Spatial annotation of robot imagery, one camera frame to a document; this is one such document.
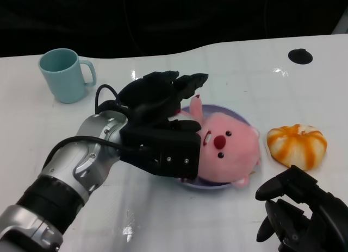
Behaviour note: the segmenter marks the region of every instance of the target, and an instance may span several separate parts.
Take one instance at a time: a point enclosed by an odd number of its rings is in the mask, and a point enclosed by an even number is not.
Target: plush toy's nose
[[[218,150],[221,150],[226,145],[226,138],[223,135],[215,137],[214,145]]]

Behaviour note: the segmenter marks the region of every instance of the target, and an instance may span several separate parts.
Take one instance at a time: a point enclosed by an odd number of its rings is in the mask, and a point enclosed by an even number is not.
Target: table surface
[[[313,62],[291,62],[288,53],[298,48],[309,51]],[[39,71],[39,57],[0,59],[0,212],[36,179],[52,147],[75,135],[94,111],[97,87],[75,104],[54,100]],[[174,55],[90,60],[97,85],[107,83],[117,91],[153,71],[208,73],[197,93],[203,103],[230,108],[259,129],[262,165],[247,188],[199,191],[118,162],[67,230],[61,252],[277,251],[275,236],[256,242],[266,211],[254,195],[285,170],[265,144],[266,133],[283,125],[309,124],[322,131],[327,154],[309,174],[348,203],[348,35],[229,42]],[[111,99],[106,91],[101,96]],[[310,215],[308,208],[300,208]]]

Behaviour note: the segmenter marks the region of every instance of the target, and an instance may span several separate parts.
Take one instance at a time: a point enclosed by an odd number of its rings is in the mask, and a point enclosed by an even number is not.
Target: mug
[[[80,64],[86,64],[91,69],[93,82],[85,82]],[[39,67],[54,97],[65,104],[84,98],[86,87],[94,86],[97,81],[93,64],[88,60],[79,60],[76,52],[67,48],[48,51],[40,58]]]

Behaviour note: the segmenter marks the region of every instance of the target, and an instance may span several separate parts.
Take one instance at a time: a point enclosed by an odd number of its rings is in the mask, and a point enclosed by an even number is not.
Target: black circular object
[[[288,57],[292,62],[299,65],[306,65],[313,61],[313,56],[304,48],[291,50]]]

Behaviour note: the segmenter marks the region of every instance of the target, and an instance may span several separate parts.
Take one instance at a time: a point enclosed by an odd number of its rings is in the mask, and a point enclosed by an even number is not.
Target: pink plush toy
[[[244,187],[259,163],[258,131],[231,116],[216,112],[204,119],[199,96],[193,97],[190,115],[202,127],[198,176],[212,182]]]

